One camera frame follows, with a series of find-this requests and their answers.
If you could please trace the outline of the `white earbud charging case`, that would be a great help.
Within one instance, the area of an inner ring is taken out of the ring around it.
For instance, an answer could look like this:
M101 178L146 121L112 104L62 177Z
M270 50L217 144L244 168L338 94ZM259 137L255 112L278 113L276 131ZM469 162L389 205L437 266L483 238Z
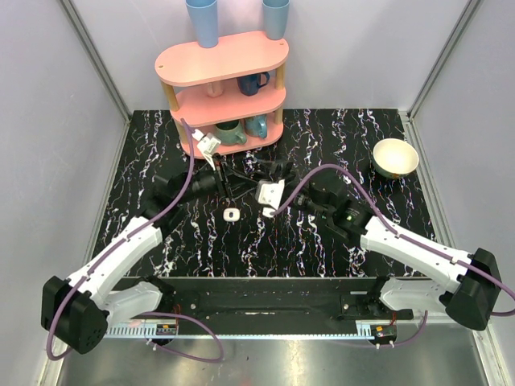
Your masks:
M241 211L234 207L228 207L224 209L223 219L226 222L233 223L237 222L241 218Z

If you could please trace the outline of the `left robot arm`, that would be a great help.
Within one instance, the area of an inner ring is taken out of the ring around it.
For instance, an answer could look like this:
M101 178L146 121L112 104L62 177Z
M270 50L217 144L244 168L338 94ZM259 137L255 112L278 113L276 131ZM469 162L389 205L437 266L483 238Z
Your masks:
M47 357L60 359L52 350L55 339L68 351L85 354L120 322L137 316L178 319L172 285L155 276L140 278L122 291L115 291L115 285L177 227L186 203L211 194L232 200L257 191L261 181L227 166L219 156L200 170L190 164L174 177L154 177L150 196L118 236L75 273L65 279L53 276L43 285Z

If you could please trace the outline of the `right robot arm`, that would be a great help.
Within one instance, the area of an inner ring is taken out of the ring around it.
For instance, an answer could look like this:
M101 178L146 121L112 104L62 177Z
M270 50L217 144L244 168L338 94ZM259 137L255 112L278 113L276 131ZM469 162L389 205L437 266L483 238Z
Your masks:
M372 201L363 205L341 189L315 182L316 174L330 169L347 172L324 164L295 188L287 186L285 179L260 182L256 199L264 214L274 217L287 207L315 213L345 244L393 258L425 275L415 281L381 281L377 292L365 299L365 309L373 318L412 309L444 313L468 329L485 330L502 285L495 256L483 248L468 253L434 242L387 220Z

